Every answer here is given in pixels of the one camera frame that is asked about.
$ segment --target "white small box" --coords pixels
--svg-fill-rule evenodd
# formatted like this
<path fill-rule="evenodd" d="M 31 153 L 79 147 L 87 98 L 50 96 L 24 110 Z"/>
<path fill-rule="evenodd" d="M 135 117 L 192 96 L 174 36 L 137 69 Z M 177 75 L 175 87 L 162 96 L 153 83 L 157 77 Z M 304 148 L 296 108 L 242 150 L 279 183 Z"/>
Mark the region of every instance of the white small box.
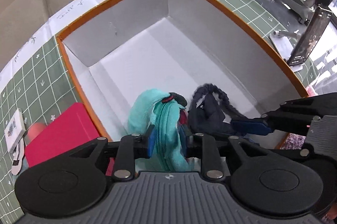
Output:
<path fill-rule="evenodd" d="M 21 109 L 17 108 L 5 129 L 5 138 L 9 153 L 13 153 L 25 131 L 26 128 L 23 122 Z"/>

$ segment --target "black drawstring bag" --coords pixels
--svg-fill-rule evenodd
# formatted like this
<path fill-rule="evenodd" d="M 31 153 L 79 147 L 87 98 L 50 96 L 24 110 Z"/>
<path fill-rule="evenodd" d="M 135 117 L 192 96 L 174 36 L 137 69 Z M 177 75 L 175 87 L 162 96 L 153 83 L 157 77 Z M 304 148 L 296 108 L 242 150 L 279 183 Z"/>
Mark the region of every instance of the black drawstring bag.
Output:
<path fill-rule="evenodd" d="M 219 103 L 213 94 L 218 94 Z M 197 102 L 204 96 L 197 107 Z M 193 95 L 188 112 L 188 126 L 192 133 L 204 133 L 216 138 L 226 138 L 229 135 L 245 136 L 233 130 L 229 123 L 224 122 L 225 114 L 230 117 L 245 117 L 230 104 L 227 94 L 213 84 L 200 86 Z"/>

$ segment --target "black circular joint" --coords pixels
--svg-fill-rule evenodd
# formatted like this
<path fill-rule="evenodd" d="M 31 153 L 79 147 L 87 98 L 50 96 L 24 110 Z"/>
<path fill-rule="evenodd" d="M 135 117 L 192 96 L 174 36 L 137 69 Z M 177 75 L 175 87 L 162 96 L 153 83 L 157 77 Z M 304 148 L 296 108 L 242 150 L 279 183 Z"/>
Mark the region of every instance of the black circular joint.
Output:
<path fill-rule="evenodd" d="M 20 206 L 43 218 L 81 213 L 103 197 L 105 175 L 88 158 L 54 158 L 22 173 L 15 183 Z"/>
<path fill-rule="evenodd" d="M 71 172 L 51 171 L 41 176 L 39 186 L 51 194 L 66 193 L 76 187 L 78 178 Z"/>
<path fill-rule="evenodd" d="M 260 182 L 270 190 L 287 192 L 297 187 L 299 179 L 297 175 L 287 170 L 268 170 L 261 174 Z"/>
<path fill-rule="evenodd" d="M 277 218 L 309 212 L 321 197 L 323 183 L 311 168 L 268 155 L 245 161 L 231 176 L 230 187 L 244 206 Z"/>

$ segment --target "green checkered tablecloth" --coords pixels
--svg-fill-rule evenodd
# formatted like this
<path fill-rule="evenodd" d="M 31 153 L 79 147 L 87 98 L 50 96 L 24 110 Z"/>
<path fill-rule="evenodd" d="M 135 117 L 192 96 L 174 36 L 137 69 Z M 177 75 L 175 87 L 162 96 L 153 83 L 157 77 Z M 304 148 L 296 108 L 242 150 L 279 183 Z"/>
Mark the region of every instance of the green checkered tablecloth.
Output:
<path fill-rule="evenodd" d="M 3 223 L 14 223 L 23 215 L 14 194 L 11 165 L 4 129 L 20 108 L 26 129 L 35 123 L 49 124 L 80 97 L 63 63 L 55 37 L 46 42 L 14 75 L 0 94 L 0 215 Z"/>
<path fill-rule="evenodd" d="M 285 28 L 254 0 L 218 0 L 241 17 L 271 46 L 269 34 Z M 297 77 L 308 86 L 317 77 L 311 60 Z M 17 108 L 21 108 L 26 129 L 35 123 L 49 124 L 73 103 L 79 95 L 60 55 L 55 37 L 47 41 L 14 75 L 0 94 L 0 219 L 14 223 L 23 212 L 14 194 L 11 174 L 13 156 L 7 152 L 4 129 Z"/>
<path fill-rule="evenodd" d="M 269 34 L 274 30 L 286 30 L 270 13 L 268 13 L 255 0 L 218 0 L 229 10 L 238 15 L 244 22 L 252 27 L 268 44 L 275 49 Z M 302 84 L 307 87 L 317 76 L 318 71 L 313 62 L 308 59 L 303 69 L 295 73 Z"/>

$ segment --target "blue fabric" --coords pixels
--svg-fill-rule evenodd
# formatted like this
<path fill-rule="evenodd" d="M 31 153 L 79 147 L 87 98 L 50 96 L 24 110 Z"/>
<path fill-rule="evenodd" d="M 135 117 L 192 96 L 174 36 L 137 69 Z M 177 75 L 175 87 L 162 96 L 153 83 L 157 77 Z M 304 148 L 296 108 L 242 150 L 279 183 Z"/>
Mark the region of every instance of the blue fabric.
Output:
<path fill-rule="evenodd" d="M 152 158 L 142 160 L 148 171 L 190 171 L 191 167 L 181 154 L 181 143 L 177 131 L 180 109 L 175 100 L 162 103 L 169 93 L 158 89 L 143 92 L 136 99 L 128 119 L 129 134 L 145 134 L 148 126 L 156 127 L 156 143 Z"/>

